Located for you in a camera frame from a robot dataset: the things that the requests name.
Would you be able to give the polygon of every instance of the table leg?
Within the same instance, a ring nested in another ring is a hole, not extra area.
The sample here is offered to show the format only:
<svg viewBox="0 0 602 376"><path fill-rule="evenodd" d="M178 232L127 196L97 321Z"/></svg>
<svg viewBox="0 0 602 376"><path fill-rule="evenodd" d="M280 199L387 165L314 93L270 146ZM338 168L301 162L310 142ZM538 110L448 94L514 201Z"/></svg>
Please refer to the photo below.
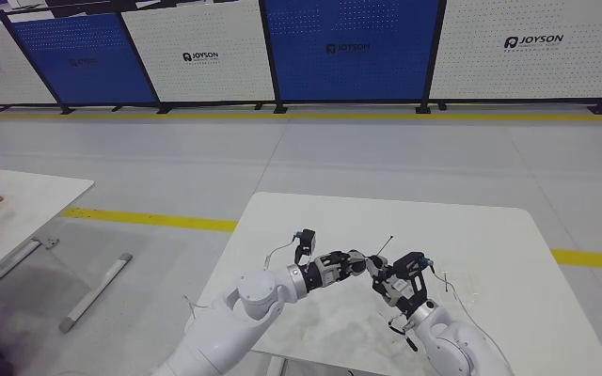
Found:
<svg viewBox="0 0 602 376"><path fill-rule="evenodd" d="M267 367L267 374L265 376L283 376L286 371L286 364L288 360L279 356L272 356L270 365Z"/></svg>
<svg viewBox="0 0 602 376"><path fill-rule="evenodd" d="M103 281L95 290L90 291L84 299L82 299L78 305L75 306L73 311L58 325L58 329L62 333L69 332L80 317L86 312L86 310L94 303L96 298L103 292L103 290L111 283L113 278L119 273L125 264L132 259L132 255L124 253L119 259L113 264L113 266L106 272L103 277Z"/></svg>
<svg viewBox="0 0 602 376"><path fill-rule="evenodd" d="M17 252L15 256L0 265L0 278L7 275L19 262L23 261L34 249L38 248L41 243L37 240L32 240Z"/></svg>

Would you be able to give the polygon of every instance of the yellow stripe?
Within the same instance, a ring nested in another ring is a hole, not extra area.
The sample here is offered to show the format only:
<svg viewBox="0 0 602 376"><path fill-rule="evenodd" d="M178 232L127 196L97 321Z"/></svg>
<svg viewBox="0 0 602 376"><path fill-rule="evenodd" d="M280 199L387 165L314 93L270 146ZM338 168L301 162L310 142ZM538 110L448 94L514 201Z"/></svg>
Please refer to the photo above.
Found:
<svg viewBox="0 0 602 376"><path fill-rule="evenodd" d="M552 249L552 255L559 264L602 268L602 253Z"/></svg>
<svg viewBox="0 0 602 376"><path fill-rule="evenodd" d="M69 208L62 215L69 218L83 218L96 221L193 228L220 232L234 232L238 224L236 221L223 219L178 217L145 212L99 211L85 208ZM559 264L602 268L602 253L552 249L552 255L554 255L556 262Z"/></svg>
<svg viewBox="0 0 602 376"><path fill-rule="evenodd" d="M98 211L94 209L69 208L64 217L93 219L96 221L122 222L139 225L182 227L207 231L234 232L238 222L222 219L177 217L173 215L149 214L127 211Z"/></svg>
<svg viewBox="0 0 602 376"><path fill-rule="evenodd" d="M399 114L399 113L308 113L291 112L274 115L271 112L245 112L245 113L170 113L156 114L127 114L127 113L102 113L84 114L73 113L70 115L59 114L0 114L0 119L320 119L320 120L470 120L470 121L602 121L596 115L484 115L484 114Z"/></svg>

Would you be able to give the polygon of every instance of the white table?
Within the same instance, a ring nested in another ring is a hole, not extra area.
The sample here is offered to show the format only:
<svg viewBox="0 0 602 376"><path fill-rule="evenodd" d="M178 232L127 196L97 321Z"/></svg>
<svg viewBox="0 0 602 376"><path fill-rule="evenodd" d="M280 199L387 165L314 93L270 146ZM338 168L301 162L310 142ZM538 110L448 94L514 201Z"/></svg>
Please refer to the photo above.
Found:
<svg viewBox="0 0 602 376"><path fill-rule="evenodd" d="M335 249L370 255L389 235L395 238L381 254L389 262L411 249L425 253L447 272L516 376L602 371L602 346L592 326L531 216L520 209L258 193L199 303L212 301L239 275L259 270L267 253L303 228L316 231L315 255ZM293 246L276 252L270 269L292 264L293 253ZM425 279L432 299L467 320L428 270ZM420 352L412 352L387 328L383 317L399 312L371 282L367 274L350 277L285 306L253 350L384 375L435 375L419 342Z"/></svg>
<svg viewBox="0 0 602 376"><path fill-rule="evenodd" d="M0 278L40 245L57 243L43 227L94 185L92 180L61 178L0 170ZM59 325L68 332L84 311L113 280L131 255L124 254L109 269L101 285L91 291Z"/></svg>

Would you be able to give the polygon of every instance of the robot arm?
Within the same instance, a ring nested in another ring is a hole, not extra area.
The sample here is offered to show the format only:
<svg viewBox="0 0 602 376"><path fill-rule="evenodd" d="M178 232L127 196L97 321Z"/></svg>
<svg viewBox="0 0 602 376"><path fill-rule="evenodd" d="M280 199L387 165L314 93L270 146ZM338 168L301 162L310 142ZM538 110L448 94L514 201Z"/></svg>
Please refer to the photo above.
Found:
<svg viewBox="0 0 602 376"><path fill-rule="evenodd" d="M410 252L388 265L387 259L370 256L366 269L372 277L372 289L380 293L389 306L395 306L407 318L400 331L410 347L418 348L406 336L413 329L424 346L431 365L440 376L513 376L506 362L494 352L481 330L474 325L454 320L449 312L428 299L422 270L433 262L420 252ZM443 324L438 334L433 328Z"/></svg>
<svg viewBox="0 0 602 376"><path fill-rule="evenodd" d="M262 270L241 276L236 285L226 290L212 304L198 312L176 351L169 356L154 376L221 376L236 366L282 312L285 303L294 304L308 293L361 274L366 268L363 255L357 251L334 251L299 265L301 256L311 256L313 231L295 237L295 264L275 271ZM241 301L245 319L233 309Z"/></svg>

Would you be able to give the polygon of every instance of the perforated panel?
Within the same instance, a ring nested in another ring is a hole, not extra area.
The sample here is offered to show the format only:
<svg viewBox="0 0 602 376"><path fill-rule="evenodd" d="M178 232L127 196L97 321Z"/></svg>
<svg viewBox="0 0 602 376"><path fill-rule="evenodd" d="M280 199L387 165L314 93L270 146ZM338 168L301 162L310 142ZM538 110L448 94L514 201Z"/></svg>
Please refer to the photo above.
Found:
<svg viewBox="0 0 602 376"><path fill-rule="evenodd" d="M591 97L602 97L602 1L448 0L432 99Z"/></svg>
<svg viewBox="0 0 602 376"><path fill-rule="evenodd" d="M14 23L65 103L154 102L115 14Z"/></svg>
<svg viewBox="0 0 602 376"><path fill-rule="evenodd" d="M283 100L422 96L438 0L266 0Z"/></svg>
<svg viewBox="0 0 602 376"><path fill-rule="evenodd" d="M56 103L0 23L0 104Z"/></svg>
<svg viewBox="0 0 602 376"><path fill-rule="evenodd" d="M274 99L255 1L124 13L159 99Z"/></svg>

